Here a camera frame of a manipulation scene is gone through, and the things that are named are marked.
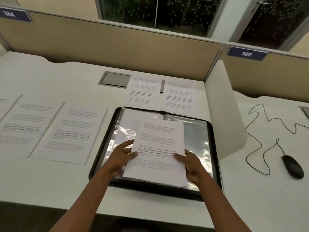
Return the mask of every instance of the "cubicle desk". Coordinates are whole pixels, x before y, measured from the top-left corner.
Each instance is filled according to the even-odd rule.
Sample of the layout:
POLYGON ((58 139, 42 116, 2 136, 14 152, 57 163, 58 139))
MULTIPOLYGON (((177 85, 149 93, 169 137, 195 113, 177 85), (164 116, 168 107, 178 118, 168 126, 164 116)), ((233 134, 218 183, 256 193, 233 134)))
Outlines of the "cubicle desk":
MULTIPOLYGON (((75 105, 92 104, 108 109, 85 165, 36 159, 33 156, 38 148, 29 158, 0 155, 0 201, 63 209, 71 207, 88 183, 90 168, 115 108, 124 105, 125 89, 98 85, 104 71, 144 74, 75 62, 54 64, 39 56, 13 52, 0 57, 1 93, 23 94, 75 105)), ((199 118, 210 120, 204 83, 197 83, 199 118)), ((246 115, 248 108, 260 101, 269 105, 279 103, 290 109, 297 105, 309 106, 269 97, 252 99, 237 92, 235 96, 240 104, 244 104, 240 110, 245 125, 252 116, 255 117, 246 115)), ((307 231, 309 178, 305 175, 301 181, 291 179, 279 152, 275 150, 269 153, 267 159, 272 175, 265 177, 258 174, 244 159, 256 146, 256 142, 248 138, 243 150, 220 162, 225 195, 253 231, 307 231)), ((292 144, 289 148, 297 149, 292 144)), ((298 151, 292 156, 300 160, 305 173, 309 173, 309 158, 305 152, 298 151)), ((263 167, 260 159, 253 159, 253 164, 263 167)), ((213 228, 203 202, 115 187, 108 187, 97 212, 213 228)))

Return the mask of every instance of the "hand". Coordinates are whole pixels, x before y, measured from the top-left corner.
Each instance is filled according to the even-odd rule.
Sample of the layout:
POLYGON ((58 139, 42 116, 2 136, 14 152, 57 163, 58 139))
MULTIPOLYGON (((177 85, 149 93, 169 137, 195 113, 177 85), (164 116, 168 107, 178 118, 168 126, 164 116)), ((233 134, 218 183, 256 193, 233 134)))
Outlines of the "hand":
POLYGON ((105 169, 111 178, 117 177, 122 170, 122 167, 129 161, 134 159, 138 152, 131 152, 132 148, 125 148, 131 144, 133 144, 133 140, 125 141, 124 143, 119 144, 115 147, 114 151, 103 165, 103 169, 105 169))
POLYGON ((179 162, 183 163, 186 166, 186 174, 189 181, 199 187, 201 179, 205 174, 208 174, 201 164, 199 158, 188 150, 184 150, 186 156, 179 155, 174 153, 174 157, 179 162))

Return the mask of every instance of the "mouse cable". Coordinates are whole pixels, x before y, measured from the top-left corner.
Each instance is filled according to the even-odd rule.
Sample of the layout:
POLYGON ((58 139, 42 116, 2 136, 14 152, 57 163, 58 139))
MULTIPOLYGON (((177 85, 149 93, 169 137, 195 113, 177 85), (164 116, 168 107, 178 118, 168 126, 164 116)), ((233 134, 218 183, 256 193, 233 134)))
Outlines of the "mouse cable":
MULTIPOLYGON (((282 122, 282 124, 284 125, 284 127, 285 127, 290 133, 292 133, 292 134, 296 134, 296 133, 297 133, 297 127, 296 127, 296 125, 300 125, 300 126, 303 126, 303 127, 307 128, 307 129, 309 129, 309 127, 307 127, 307 126, 304 126, 304 125, 295 123, 295 124, 294 124, 294 126, 295 126, 295 133, 292 132, 291 130, 288 129, 288 127, 286 127, 286 125, 284 124, 283 120, 281 120, 280 118, 272 118, 272 119, 269 119, 268 116, 267 116, 267 114, 266 114, 266 111, 265 111, 265 106, 264 106, 263 104, 261 104, 261 103, 258 104, 258 105, 255 105, 253 108, 251 108, 251 109, 249 110, 249 112, 248 112, 249 115, 250 115, 251 113, 257 113, 257 116, 253 119, 253 121, 251 121, 251 122, 247 125, 247 127, 246 127, 245 129, 247 129, 247 128, 249 127, 249 125, 252 124, 252 123, 257 119, 257 117, 260 115, 259 112, 257 112, 257 111, 252 111, 255 107, 257 107, 257 106, 259 106, 259 105, 262 105, 262 106, 263 106, 264 113, 265 113, 265 116, 266 116, 268 122, 270 122, 270 121, 272 121, 272 120, 280 120, 280 121, 282 122)), ((249 164, 249 162, 248 162, 248 157, 249 157, 251 154, 253 154, 254 152, 256 152, 256 151, 258 151, 259 149, 261 149, 262 146, 263 146, 263 144, 262 144, 256 137, 254 137, 253 135, 251 135, 251 134, 248 133, 247 131, 246 131, 246 133, 249 134, 251 137, 253 137, 255 140, 257 140, 257 141, 259 142, 259 144, 261 145, 261 146, 260 146, 259 148, 257 148, 255 151, 249 153, 249 154, 246 156, 246 162, 247 162, 247 164, 248 164, 251 168, 253 168, 255 171, 257 171, 257 172, 259 172, 259 173, 261 173, 261 174, 264 174, 264 175, 267 175, 267 176, 270 175, 270 168, 269 168, 269 166, 268 166, 268 164, 267 164, 267 162, 266 162, 266 160, 265 160, 265 153, 268 152, 268 151, 269 151, 270 149, 272 149, 273 147, 275 147, 276 145, 278 145, 278 147, 280 147, 280 149, 282 150, 283 154, 286 155, 285 152, 284 152, 284 150, 281 148, 281 146, 280 146, 279 143, 278 143, 278 142, 279 142, 279 138, 276 139, 276 143, 275 143, 271 148, 267 149, 267 150, 263 153, 263 160, 264 160, 264 163, 266 164, 266 166, 267 166, 267 168, 268 168, 268 173, 263 173, 263 172, 257 170, 255 167, 253 167, 253 166, 252 166, 251 164, 249 164)))

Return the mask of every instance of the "computer mouse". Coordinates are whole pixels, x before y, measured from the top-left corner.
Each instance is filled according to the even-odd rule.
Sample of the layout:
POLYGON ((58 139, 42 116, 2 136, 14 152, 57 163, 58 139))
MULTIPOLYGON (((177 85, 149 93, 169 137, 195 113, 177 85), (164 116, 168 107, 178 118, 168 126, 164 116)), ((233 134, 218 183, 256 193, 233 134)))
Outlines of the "computer mouse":
POLYGON ((302 179, 304 177, 304 171, 302 167, 297 163, 297 161, 292 156, 282 156, 284 165, 288 173, 296 179, 302 179))

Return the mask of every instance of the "number sign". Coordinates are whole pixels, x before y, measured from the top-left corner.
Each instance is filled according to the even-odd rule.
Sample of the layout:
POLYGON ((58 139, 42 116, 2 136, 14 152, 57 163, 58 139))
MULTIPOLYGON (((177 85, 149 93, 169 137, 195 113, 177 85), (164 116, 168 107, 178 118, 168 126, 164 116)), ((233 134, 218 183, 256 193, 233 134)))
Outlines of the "number sign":
POLYGON ((0 6, 0 17, 32 22, 27 11, 0 6))
POLYGON ((262 61, 265 56, 268 54, 266 51, 260 50, 252 50, 247 48, 240 48, 231 46, 226 55, 239 57, 239 58, 247 58, 252 60, 262 61))

